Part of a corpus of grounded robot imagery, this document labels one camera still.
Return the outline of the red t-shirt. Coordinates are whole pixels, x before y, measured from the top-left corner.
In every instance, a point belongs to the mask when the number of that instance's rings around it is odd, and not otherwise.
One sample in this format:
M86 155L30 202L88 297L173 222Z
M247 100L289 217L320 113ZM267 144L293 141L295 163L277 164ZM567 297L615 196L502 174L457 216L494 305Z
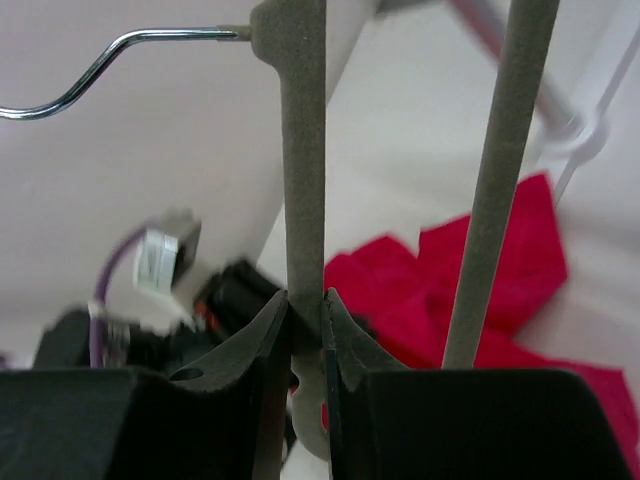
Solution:
M436 368L443 358L469 221L462 216L422 230L417 251L384 235L338 254L325 267L325 285L337 290L349 312L364 318L399 361ZM516 188L475 364L576 372L594 391L637 478L639 416L623 372L542 356L514 340L567 279L550 182L536 174Z

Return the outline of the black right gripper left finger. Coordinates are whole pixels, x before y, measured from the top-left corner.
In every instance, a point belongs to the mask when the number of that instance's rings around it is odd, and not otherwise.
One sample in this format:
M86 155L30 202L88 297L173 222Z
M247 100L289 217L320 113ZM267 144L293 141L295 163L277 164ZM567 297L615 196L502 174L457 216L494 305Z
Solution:
M276 479L288 301L170 377L137 368L5 371L5 479Z

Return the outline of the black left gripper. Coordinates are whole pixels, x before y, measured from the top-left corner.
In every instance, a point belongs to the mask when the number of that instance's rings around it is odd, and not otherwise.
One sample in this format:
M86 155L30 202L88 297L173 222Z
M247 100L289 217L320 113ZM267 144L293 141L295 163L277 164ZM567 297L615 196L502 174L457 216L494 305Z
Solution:
M156 333L135 320L104 319L104 365L178 370L247 326L281 289L241 258L214 273L196 295L193 315L177 321L166 333ZM42 333L34 366L88 367L89 331L89 310L68 310Z

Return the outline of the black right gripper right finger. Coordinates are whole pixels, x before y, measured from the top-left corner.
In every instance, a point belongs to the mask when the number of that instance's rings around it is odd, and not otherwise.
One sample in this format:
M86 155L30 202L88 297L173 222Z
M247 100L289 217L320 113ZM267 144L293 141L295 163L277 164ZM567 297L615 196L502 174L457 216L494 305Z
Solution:
M557 369L416 370L322 305L334 479L628 479L604 412Z

